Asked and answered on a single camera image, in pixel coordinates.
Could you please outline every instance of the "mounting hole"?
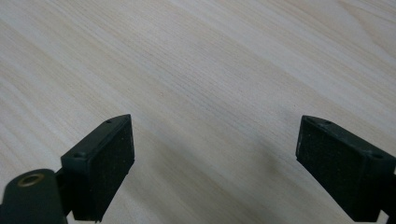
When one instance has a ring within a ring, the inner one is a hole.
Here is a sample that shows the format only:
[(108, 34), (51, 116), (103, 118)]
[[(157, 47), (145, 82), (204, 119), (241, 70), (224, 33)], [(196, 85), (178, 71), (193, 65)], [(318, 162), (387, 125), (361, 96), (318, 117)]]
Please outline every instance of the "mounting hole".
[(18, 186), (21, 188), (26, 188), (35, 185), (36, 183), (40, 182), (42, 179), (44, 179), (43, 174), (28, 175), (22, 178), (20, 181), (18, 181)]
[(87, 153), (85, 152), (76, 152), (75, 154), (73, 154), (74, 158), (77, 159), (85, 159), (87, 157)]
[(373, 154), (372, 155), (374, 158), (376, 158), (376, 159), (382, 159), (382, 158), (384, 158), (382, 155), (379, 155), (379, 154)]

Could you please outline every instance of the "screw hole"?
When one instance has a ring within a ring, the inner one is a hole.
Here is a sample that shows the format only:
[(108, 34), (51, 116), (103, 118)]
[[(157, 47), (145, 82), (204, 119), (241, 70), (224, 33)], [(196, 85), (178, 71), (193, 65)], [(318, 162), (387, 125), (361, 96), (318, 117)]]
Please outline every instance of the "screw hole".
[(42, 174), (32, 174), (28, 175), (24, 178), (22, 178), (20, 181), (18, 181), (18, 186), (22, 188), (26, 188), (32, 185), (35, 185), (36, 183), (40, 182), (44, 178), (44, 175)]
[(76, 152), (73, 155), (73, 157), (77, 158), (77, 159), (85, 159), (87, 157), (87, 153), (85, 153), (85, 152)]

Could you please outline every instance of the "wood grain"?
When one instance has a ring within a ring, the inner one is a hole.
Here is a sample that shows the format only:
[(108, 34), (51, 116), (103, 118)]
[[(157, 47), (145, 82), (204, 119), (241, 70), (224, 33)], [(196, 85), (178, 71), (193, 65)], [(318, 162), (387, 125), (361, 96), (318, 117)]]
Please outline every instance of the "wood grain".
[(1, 0), (0, 190), (129, 113), (104, 223), (353, 223), (295, 160), (300, 118), (396, 155), (395, 40), (394, 0)]

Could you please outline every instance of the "light wooden surface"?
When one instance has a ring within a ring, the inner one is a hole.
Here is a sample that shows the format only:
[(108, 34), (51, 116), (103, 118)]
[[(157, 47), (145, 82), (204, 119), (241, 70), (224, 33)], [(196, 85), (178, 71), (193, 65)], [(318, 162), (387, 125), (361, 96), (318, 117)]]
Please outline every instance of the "light wooden surface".
[(103, 223), (353, 223), (295, 160), (300, 118), (396, 155), (395, 40), (394, 0), (1, 0), (0, 190), (129, 113)]

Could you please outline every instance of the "black plastic part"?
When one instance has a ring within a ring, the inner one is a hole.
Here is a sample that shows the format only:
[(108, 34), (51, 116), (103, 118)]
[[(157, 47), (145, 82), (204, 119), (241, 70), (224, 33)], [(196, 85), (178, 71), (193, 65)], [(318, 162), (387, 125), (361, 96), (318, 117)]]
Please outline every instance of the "black plastic part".
[(61, 168), (55, 174), (56, 182), (58, 183), (59, 194), (61, 195), (62, 208), (64, 209), (64, 215), (67, 216), (72, 210), (74, 192), (70, 183), (67, 183), (64, 178), (64, 169)]
[(0, 217), (2, 224), (67, 223), (55, 173), (41, 169), (14, 178), (6, 186)]
[(382, 210), (388, 214), (388, 224), (396, 224), (396, 175), (393, 176), (391, 184), (385, 189)]
[(76, 220), (101, 221), (134, 164), (131, 116), (109, 119), (62, 157), (64, 181)]
[(296, 155), (354, 221), (378, 219), (394, 157), (330, 121), (308, 116), (301, 121)]

